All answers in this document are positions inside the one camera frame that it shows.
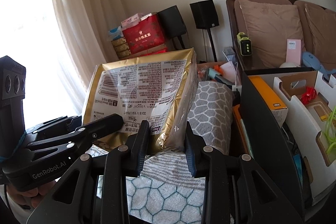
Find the brown pillow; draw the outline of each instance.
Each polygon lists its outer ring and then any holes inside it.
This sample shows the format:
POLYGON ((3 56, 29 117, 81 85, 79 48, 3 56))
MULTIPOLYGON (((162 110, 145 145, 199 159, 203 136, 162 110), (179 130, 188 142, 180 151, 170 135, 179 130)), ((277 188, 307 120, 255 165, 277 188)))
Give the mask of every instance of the brown pillow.
POLYGON ((299 12, 295 5, 276 5, 239 0, 251 39, 252 54, 258 54, 268 68, 286 62, 287 39, 301 39, 305 51, 299 12))
POLYGON ((313 37, 313 52, 323 66, 336 68, 336 13, 305 5, 307 21, 313 37))

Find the white label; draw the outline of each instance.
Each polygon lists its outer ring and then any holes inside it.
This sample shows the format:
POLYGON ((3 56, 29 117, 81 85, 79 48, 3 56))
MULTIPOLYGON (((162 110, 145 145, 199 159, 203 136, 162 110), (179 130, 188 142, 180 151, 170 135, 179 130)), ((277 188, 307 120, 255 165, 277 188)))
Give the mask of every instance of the white label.
POLYGON ((295 41, 288 41, 288 49, 295 49, 296 48, 296 42, 295 41))
POLYGON ((120 132, 136 133, 142 120, 158 134, 179 89, 186 60, 142 63, 104 71, 90 121, 111 114, 124 119, 120 132))

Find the orange box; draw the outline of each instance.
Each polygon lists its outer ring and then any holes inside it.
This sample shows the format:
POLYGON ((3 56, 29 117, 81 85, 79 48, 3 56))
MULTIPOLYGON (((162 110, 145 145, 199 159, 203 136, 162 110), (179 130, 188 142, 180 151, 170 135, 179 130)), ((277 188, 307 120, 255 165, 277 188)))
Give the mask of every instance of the orange box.
POLYGON ((258 90, 268 108, 271 110, 275 120, 281 127, 288 113, 288 108, 279 96, 271 89, 271 87, 260 76, 249 76, 251 82, 258 90))

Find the blue plush toy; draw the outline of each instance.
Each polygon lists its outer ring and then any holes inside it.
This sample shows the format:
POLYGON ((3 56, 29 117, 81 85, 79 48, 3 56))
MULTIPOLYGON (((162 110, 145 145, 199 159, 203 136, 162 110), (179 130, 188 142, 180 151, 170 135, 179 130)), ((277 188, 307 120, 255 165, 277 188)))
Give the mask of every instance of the blue plush toy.
POLYGON ((313 68, 323 73, 324 78, 329 80, 329 75, 336 73, 336 69, 326 70, 320 61, 310 52, 302 52, 302 64, 306 67, 313 68))

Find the camera lens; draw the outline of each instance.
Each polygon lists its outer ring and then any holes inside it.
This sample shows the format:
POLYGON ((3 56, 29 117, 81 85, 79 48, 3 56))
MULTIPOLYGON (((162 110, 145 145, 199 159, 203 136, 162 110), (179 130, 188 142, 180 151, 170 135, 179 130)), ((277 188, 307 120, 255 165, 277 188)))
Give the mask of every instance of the camera lens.
POLYGON ((9 91, 11 90, 11 85, 12 85, 11 78, 9 75, 7 75, 6 81, 5 81, 5 89, 7 93, 9 93, 9 91))
POLYGON ((19 92, 19 88, 20 88, 20 80, 19 80, 19 77, 15 76, 15 78, 14 78, 14 92, 15 92, 15 94, 17 94, 19 92))
POLYGON ((22 91, 25 90, 25 80, 24 79, 21 80, 21 90, 22 91))

